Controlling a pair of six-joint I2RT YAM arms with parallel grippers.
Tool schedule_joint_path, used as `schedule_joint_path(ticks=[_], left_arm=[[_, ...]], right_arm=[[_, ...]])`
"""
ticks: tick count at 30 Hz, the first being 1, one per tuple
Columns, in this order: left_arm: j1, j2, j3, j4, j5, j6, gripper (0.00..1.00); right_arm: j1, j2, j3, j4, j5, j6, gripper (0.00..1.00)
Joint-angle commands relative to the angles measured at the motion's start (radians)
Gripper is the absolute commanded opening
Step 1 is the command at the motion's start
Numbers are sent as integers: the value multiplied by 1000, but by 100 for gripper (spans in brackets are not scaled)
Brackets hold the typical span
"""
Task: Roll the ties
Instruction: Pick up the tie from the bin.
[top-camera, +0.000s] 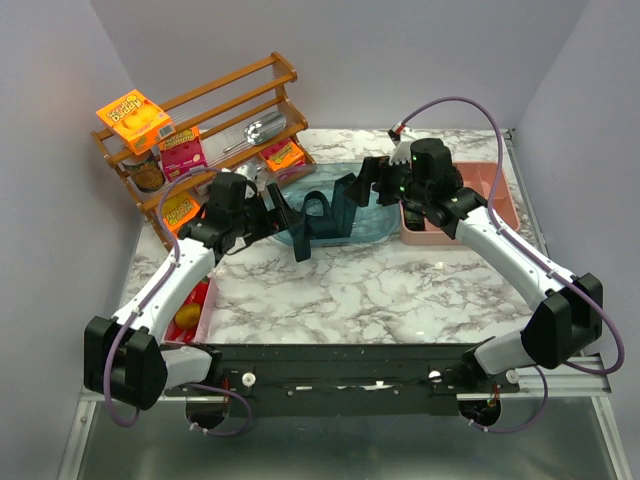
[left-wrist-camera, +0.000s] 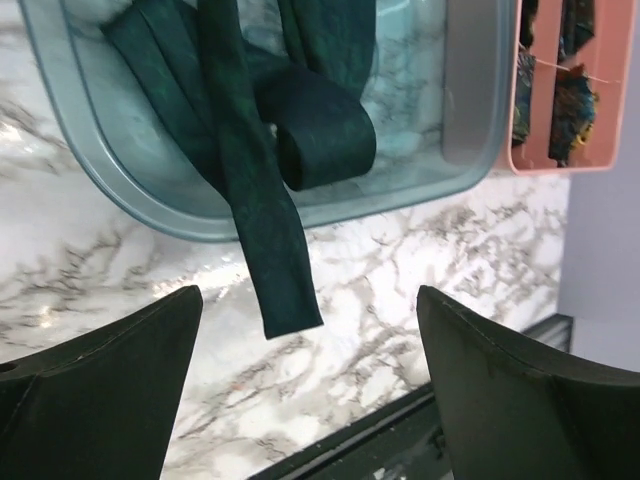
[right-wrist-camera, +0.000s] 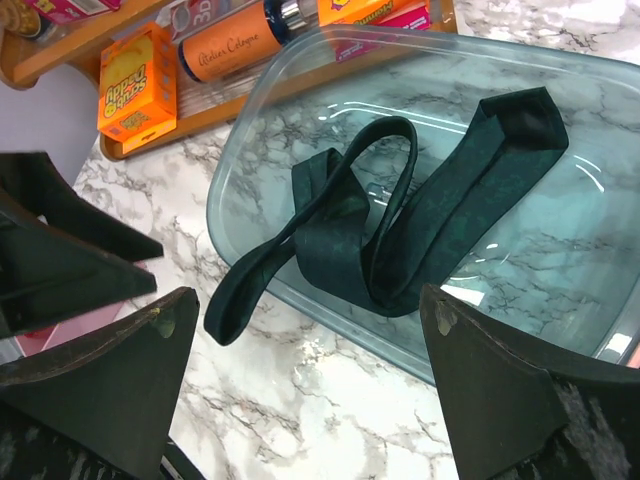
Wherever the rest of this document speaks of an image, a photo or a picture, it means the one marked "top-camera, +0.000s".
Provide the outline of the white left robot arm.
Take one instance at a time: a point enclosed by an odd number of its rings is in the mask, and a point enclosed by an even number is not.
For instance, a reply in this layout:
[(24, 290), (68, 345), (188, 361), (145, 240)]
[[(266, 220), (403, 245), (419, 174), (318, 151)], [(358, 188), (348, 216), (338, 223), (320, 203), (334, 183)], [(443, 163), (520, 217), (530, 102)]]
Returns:
[(109, 318), (94, 317), (84, 331), (84, 385), (137, 411), (150, 409), (165, 390), (189, 384), (201, 395), (222, 380), (208, 347), (162, 349), (175, 314), (237, 240), (246, 246), (297, 227), (302, 217), (271, 183), (262, 197), (237, 173), (217, 174), (209, 199), (183, 225), (167, 258), (142, 289)]

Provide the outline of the dark green necktie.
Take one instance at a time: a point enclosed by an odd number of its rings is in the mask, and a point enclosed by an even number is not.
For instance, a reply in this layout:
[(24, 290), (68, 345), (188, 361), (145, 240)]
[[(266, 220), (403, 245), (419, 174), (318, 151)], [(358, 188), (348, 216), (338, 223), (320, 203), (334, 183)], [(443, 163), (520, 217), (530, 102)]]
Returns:
[(297, 262), (311, 258), (312, 240), (346, 239), (351, 236), (357, 206), (345, 196), (345, 189), (355, 178), (353, 173), (349, 173), (336, 180), (331, 199), (319, 190), (305, 195), (297, 211), (301, 217), (300, 225), (289, 230)]

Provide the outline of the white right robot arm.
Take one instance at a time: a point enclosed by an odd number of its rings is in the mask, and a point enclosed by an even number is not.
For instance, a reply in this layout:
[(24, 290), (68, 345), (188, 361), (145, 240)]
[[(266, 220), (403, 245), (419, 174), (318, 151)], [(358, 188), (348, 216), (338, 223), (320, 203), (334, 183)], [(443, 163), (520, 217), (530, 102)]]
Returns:
[(509, 369), (554, 369), (601, 336), (601, 282), (591, 274), (575, 276), (524, 241), (480, 193), (465, 186), (441, 140), (404, 141), (393, 156), (365, 158), (345, 194), (365, 207), (372, 192), (378, 204), (399, 203), (471, 248), (532, 311), (521, 330), (490, 338), (465, 354), (459, 371), (467, 389), (483, 391)]

